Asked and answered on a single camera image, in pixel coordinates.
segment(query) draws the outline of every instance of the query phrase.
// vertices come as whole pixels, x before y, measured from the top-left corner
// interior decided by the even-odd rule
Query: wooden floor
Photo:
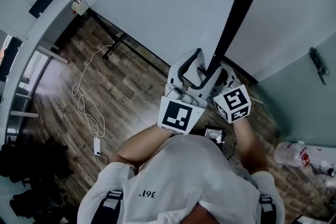
[[[162,70],[168,71],[164,63],[134,40],[127,42]],[[94,135],[88,129],[85,117],[77,111],[78,96],[72,95],[72,87],[78,84],[92,54],[112,43],[92,18],[77,18],[58,43],[63,47],[59,54],[69,63],[65,65],[56,60],[49,63],[33,96],[32,112],[39,113],[40,117],[29,119],[23,129],[24,134],[31,134],[38,141],[53,136],[68,145],[69,165],[75,174],[58,183],[74,205],[80,203],[95,183],[107,160],[93,154]],[[102,151],[110,155],[128,137],[156,122],[166,79],[125,45],[120,45],[109,60],[103,60],[101,56],[106,50],[94,57],[80,90],[96,103],[105,118]],[[248,91],[258,98],[250,87]],[[86,102],[86,109],[100,119],[89,102]],[[323,186],[325,177],[314,176],[310,168],[280,168],[275,164],[273,154],[279,143],[278,131],[262,104],[253,101],[249,120],[267,151],[270,172],[285,203],[286,222],[291,223],[301,214],[312,217],[325,215],[325,204],[333,195]],[[234,142],[233,128],[210,105],[197,126],[204,127],[205,124],[227,128],[225,147],[230,153]],[[102,120],[99,120],[99,125],[101,130]],[[237,152],[231,163],[239,165]]]

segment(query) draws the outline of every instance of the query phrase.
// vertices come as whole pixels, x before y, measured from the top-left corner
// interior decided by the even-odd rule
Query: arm
[[[173,133],[156,124],[127,139],[113,155],[111,162],[144,164]]]
[[[233,123],[237,137],[237,147],[242,166],[252,175],[259,171],[268,172],[265,150],[254,134],[247,118]]]

